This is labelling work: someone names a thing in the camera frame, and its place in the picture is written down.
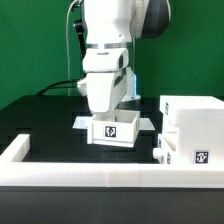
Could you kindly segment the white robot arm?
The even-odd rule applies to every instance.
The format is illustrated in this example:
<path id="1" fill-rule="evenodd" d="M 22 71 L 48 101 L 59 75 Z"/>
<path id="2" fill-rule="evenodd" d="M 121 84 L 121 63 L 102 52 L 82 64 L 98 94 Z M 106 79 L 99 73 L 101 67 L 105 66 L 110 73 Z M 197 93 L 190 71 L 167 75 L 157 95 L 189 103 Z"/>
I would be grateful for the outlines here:
<path id="1" fill-rule="evenodd" d="M 84 0 L 88 48 L 83 59 L 90 111 L 106 119 L 127 93 L 134 38 L 157 38 L 169 26 L 169 0 Z"/>

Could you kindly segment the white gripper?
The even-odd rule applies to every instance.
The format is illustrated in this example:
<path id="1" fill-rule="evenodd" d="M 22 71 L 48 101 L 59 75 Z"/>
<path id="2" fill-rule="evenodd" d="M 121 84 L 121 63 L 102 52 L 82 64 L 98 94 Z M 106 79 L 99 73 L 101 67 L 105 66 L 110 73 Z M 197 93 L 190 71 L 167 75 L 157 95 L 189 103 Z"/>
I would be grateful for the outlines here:
<path id="1" fill-rule="evenodd" d="M 127 93 L 127 76 L 121 71 L 88 73 L 86 86 L 91 113 L 103 120 L 114 120 L 115 109 Z"/>

